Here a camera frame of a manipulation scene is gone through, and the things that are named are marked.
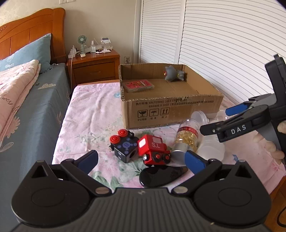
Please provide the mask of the right hand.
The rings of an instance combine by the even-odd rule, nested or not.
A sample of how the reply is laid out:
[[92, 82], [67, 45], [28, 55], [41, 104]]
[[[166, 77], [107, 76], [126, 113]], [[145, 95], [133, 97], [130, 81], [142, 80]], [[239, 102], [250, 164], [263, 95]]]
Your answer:
[[262, 141], [264, 143], [265, 150], [271, 154], [272, 158], [277, 162], [277, 164], [282, 163], [285, 154], [281, 150], [277, 149], [274, 142], [266, 140], [260, 133], [254, 136], [253, 141], [255, 143]]

